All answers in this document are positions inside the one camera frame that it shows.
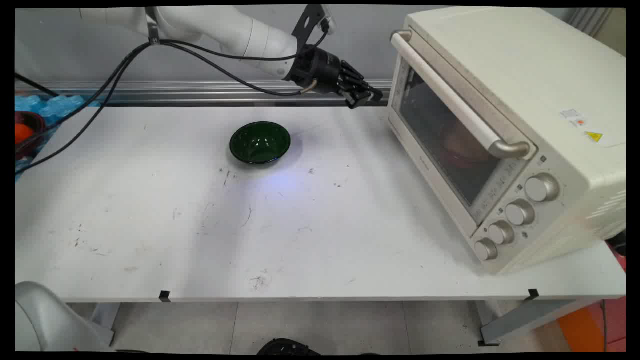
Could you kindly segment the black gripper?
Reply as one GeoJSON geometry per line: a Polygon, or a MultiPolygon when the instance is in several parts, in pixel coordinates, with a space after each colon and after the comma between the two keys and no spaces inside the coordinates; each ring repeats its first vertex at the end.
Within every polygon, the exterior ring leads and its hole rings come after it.
{"type": "Polygon", "coordinates": [[[316,80],[314,92],[340,95],[351,110],[371,102],[379,103],[384,96],[347,61],[313,46],[302,47],[302,53],[294,59],[286,80],[304,89],[316,80]]]}

